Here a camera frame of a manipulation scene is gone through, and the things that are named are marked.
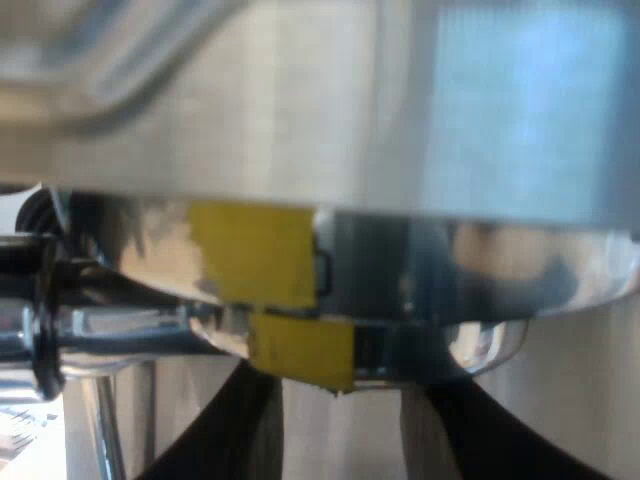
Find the yellow tape strip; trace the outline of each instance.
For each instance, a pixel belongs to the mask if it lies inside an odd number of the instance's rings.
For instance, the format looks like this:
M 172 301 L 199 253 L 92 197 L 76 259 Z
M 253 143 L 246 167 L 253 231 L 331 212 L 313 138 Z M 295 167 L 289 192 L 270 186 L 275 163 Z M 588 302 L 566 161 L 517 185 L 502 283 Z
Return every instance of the yellow tape strip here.
M 222 300 L 315 305 L 311 210 L 203 201 L 188 218 Z
M 250 327 L 249 359 L 258 370 L 332 390 L 352 389 L 353 325 L 253 314 Z

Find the chrome pipe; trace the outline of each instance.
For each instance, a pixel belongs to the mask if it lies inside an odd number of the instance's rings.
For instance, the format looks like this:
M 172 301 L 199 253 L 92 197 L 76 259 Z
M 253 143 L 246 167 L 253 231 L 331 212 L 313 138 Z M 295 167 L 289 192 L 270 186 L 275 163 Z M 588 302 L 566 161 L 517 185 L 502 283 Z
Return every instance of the chrome pipe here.
M 83 380 L 84 404 L 101 480 L 126 478 L 109 377 Z

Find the yellow tape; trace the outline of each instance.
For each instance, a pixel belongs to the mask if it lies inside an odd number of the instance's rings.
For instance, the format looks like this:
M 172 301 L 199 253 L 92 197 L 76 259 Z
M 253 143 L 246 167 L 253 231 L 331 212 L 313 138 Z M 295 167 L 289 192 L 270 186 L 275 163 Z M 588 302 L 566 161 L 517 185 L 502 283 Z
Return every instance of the yellow tape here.
M 249 359 L 258 370 L 332 390 L 352 389 L 353 325 L 253 314 L 250 327 Z
M 222 300 L 315 305 L 311 210 L 194 202 L 188 218 Z

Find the metal rod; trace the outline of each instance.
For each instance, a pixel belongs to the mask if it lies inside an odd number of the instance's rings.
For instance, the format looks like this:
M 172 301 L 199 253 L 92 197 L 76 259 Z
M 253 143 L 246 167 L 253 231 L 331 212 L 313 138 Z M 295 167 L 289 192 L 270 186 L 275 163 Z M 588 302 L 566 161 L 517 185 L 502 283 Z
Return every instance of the metal rod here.
M 100 478 L 124 480 L 124 462 L 109 377 L 84 380 L 82 388 Z

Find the metal surface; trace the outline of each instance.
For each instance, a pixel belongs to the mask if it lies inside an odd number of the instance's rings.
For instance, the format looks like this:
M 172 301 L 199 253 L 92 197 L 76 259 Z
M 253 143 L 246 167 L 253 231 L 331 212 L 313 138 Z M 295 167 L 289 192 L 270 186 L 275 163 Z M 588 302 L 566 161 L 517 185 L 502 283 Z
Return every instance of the metal surface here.
M 208 245 L 193 235 L 194 205 L 200 204 L 75 195 L 70 233 L 79 254 L 129 278 L 218 303 L 225 299 L 205 270 Z M 224 225 L 212 228 L 225 234 Z M 316 295 L 316 307 L 297 312 L 303 317 L 500 322 L 607 303 L 634 292 L 640 280 L 640 246 L 625 232 L 318 210 L 313 235 L 332 264 L 316 271 L 317 283 L 329 277 L 331 289 Z
M 124 480 L 125 470 L 109 377 L 83 381 L 93 450 L 101 480 Z
M 66 378 L 105 375 L 165 355 L 216 352 L 203 326 L 215 323 L 215 310 L 145 289 L 92 263 L 71 268 L 56 310 L 59 368 Z
M 0 173 L 638 230 L 639 19 L 627 0 L 249 2 L 113 120 L 4 127 Z
M 18 28 L 17 38 L 3 39 L 0 119 L 5 122 L 47 125 L 114 110 L 184 54 L 212 20 L 242 2 L 72 3 L 49 6 L 36 38 L 25 38 Z M 17 6 L 11 20 L 28 10 L 28 4 L 22 13 Z M 58 16 L 68 17 L 64 28 L 37 39 L 43 36 L 38 30 Z
M 519 353 L 477 382 L 553 445 L 616 479 L 640 476 L 640 296 L 531 322 Z

